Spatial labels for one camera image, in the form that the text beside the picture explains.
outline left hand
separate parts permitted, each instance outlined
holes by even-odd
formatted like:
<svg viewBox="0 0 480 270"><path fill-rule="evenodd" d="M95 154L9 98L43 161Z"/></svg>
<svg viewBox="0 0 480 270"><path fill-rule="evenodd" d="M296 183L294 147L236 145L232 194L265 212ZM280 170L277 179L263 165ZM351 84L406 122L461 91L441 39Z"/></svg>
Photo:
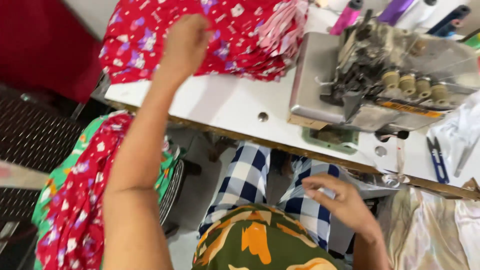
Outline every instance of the left hand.
<svg viewBox="0 0 480 270"><path fill-rule="evenodd" d="M160 69L182 82L196 72L205 58L209 21L199 14L183 15L169 30Z"/></svg>

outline white table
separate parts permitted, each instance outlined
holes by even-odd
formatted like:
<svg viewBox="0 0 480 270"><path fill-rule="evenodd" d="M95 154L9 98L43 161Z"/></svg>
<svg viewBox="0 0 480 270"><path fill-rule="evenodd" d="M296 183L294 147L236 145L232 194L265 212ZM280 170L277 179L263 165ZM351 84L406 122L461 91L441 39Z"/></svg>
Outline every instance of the white table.
<svg viewBox="0 0 480 270"><path fill-rule="evenodd" d="M325 32L337 18L333 12L318 8L311 7L309 12L306 32ZM347 155L303 141L301 127L287 123L294 75L295 69L288 71L279 83L250 81L231 75L191 77L177 91L169 113L188 121L349 162L373 166L373 160L381 168L396 171L395 138L381 143L373 134L360 133L359 150L364 155L360 153ZM112 85L105 98L140 107L149 86L150 82ZM258 121L260 112L268 114L268 121ZM426 131L424 128L411 132L405 141L404 173L436 182L426 145ZM375 147L380 145L387 149L387 155L381 158L374 153ZM478 157L480 149L477 147L459 178L453 177L453 172L449 172L451 186L461 187L471 177L480 179L480 170L475 168L477 166L475 160Z"/></svg>

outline metal screw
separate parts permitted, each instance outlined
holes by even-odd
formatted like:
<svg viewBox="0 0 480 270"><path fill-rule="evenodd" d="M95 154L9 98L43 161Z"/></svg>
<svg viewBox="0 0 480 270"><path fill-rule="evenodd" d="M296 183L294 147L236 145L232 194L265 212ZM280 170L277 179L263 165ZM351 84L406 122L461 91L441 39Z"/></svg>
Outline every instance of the metal screw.
<svg viewBox="0 0 480 270"><path fill-rule="evenodd" d="M387 155L387 149L385 149L385 147L383 147L383 146L377 146L377 147L375 147L375 154L377 154L377 156L379 156L379 157L386 156Z"/></svg>
<svg viewBox="0 0 480 270"><path fill-rule="evenodd" d="M266 114L266 112L259 113L258 114L258 121L260 121L260 122L268 121L268 114Z"/></svg>

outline floor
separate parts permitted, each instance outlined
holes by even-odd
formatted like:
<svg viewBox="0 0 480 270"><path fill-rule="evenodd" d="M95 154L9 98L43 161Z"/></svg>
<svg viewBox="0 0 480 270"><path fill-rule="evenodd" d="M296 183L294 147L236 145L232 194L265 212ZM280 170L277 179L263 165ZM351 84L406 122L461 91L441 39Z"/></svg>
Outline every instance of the floor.
<svg viewBox="0 0 480 270"><path fill-rule="evenodd" d="M176 270L190 269L192 258L198 243L197 229L202 222L208 207L215 198L223 181L227 167L235 155L235 149L227 149L219 161L208 161L207 150L209 144L199 131L184 128L169 128L168 135L174 143L189 148L186 160L195 162L202 167L200 176L188 176L185 180L178 203L171 210L168 221L180 226L179 231L168 239L168 247ZM266 190L267 202L275 204L290 185L290 179L277 174L269 174ZM330 238L336 238L339 250L345 250L350 243L351 236L348 229L334 226L338 221L332 221Z"/></svg>

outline stack of fabric pieces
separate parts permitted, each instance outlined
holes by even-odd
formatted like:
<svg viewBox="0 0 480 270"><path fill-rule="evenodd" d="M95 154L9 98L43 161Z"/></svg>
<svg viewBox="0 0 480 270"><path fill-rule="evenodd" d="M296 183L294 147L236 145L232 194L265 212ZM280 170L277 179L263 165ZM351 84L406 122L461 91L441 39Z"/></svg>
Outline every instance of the stack of fabric pieces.
<svg viewBox="0 0 480 270"><path fill-rule="evenodd" d="M102 200L117 150L133 121L125 111L92 121L69 157L49 176L32 223L38 227L36 270L100 269ZM159 203L185 151L165 138L155 190Z"/></svg>
<svg viewBox="0 0 480 270"><path fill-rule="evenodd" d="M214 34L195 75L279 80L298 51L307 10L307 0L120 0L99 58L112 84L148 80L169 27L184 14L200 13Z"/></svg>

